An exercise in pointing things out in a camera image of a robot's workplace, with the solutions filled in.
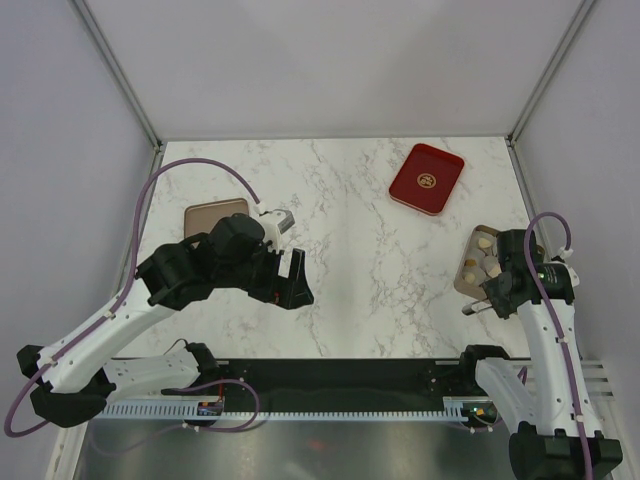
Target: red tray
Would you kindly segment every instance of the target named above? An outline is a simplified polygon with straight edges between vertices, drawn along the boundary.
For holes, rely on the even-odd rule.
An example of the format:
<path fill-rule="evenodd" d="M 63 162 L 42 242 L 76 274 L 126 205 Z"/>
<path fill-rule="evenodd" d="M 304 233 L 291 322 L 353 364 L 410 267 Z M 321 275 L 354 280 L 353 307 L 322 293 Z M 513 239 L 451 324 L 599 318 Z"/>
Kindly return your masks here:
<path fill-rule="evenodd" d="M 444 209 L 464 167 L 457 155 L 418 143 L 389 188 L 391 198 L 427 215 Z"/>

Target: gray panel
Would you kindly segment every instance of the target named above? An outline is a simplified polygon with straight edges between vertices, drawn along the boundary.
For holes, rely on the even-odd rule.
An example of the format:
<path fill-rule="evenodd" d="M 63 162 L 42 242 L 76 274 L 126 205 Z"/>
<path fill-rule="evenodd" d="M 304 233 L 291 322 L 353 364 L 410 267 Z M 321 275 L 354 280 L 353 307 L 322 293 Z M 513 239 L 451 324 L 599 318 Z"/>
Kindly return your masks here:
<path fill-rule="evenodd" d="M 509 133 L 580 0 L 87 0 L 163 139 Z"/>
<path fill-rule="evenodd" d="M 167 425 L 92 422 L 103 449 Z M 513 480 L 508 431 L 471 435 L 443 424 L 273 422 L 239 434 L 178 430 L 120 458 L 85 445 L 76 480 Z"/>
<path fill-rule="evenodd" d="M 518 142 L 539 211 L 573 230 L 582 352 L 609 372 L 640 453 L 640 2 L 599 2 Z M 561 231 L 549 221 L 554 248 Z"/>
<path fill-rule="evenodd" d="M 59 339 L 107 300 L 152 152 L 67 2 L 2 2 L 1 12 L 4 416 L 25 382 L 18 349 Z M 38 421 L 26 403 L 16 429 Z M 43 478 L 56 434 L 2 435 L 2 478 Z"/>

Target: wall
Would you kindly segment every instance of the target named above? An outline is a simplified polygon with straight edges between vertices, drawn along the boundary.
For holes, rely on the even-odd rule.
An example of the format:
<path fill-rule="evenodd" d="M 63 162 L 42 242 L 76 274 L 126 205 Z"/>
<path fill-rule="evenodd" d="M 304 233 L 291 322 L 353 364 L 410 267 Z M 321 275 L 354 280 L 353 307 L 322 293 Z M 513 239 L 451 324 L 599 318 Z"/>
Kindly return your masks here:
<path fill-rule="evenodd" d="M 0 412 L 16 352 L 51 343 L 108 298 L 152 152 L 67 2 L 0 9 Z M 14 428 L 36 422 L 25 405 Z M 0 434 L 3 479 L 43 478 L 57 428 Z"/>
<path fill-rule="evenodd" d="M 605 363 L 640 452 L 638 19 L 637 0 L 599 2 L 518 150 L 538 210 L 562 213 L 573 229 L 583 353 Z M 559 230 L 550 237 L 557 248 Z"/>
<path fill-rule="evenodd" d="M 165 139 L 504 134 L 580 0 L 87 0 Z"/>

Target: gray floor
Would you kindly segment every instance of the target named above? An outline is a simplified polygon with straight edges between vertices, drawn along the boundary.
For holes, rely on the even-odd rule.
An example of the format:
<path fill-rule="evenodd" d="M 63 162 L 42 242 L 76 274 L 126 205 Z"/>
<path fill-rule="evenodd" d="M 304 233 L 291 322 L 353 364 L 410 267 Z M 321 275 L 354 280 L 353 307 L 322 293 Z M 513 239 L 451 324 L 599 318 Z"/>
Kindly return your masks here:
<path fill-rule="evenodd" d="M 103 449 L 168 425 L 92 422 Z M 470 435 L 435 423 L 270 422 L 237 434 L 174 431 L 116 459 L 85 445 L 76 480 L 513 480 L 508 431 Z"/>

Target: table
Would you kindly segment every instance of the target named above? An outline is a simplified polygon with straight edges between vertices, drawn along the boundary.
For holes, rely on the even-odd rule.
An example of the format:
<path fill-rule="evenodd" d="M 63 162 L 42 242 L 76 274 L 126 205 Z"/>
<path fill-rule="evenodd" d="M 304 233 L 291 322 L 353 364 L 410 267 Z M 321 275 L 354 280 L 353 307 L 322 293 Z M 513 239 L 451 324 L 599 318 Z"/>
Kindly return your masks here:
<path fill-rule="evenodd" d="M 416 143 L 466 165 L 443 213 L 430 217 L 389 198 Z M 163 164 L 207 157 L 237 169 L 270 208 L 293 211 L 288 251 L 307 252 L 315 304 L 291 312 L 246 293 L 216 290 L 149 329 L 128 356 L 162 354 L 176 338 L 204 342 L 218 358 L 457 357 L 468 344 L 528 356 L 517 318 L 465 317 L 453 278 L 473 227 L 523 228 L 528 218 L 502 138 L 403 138 L 169 142 Z M 185 209 L 250 199 L 221 169 L 185 165 L 157 182 L 140 258 L 183 238 Z"/>

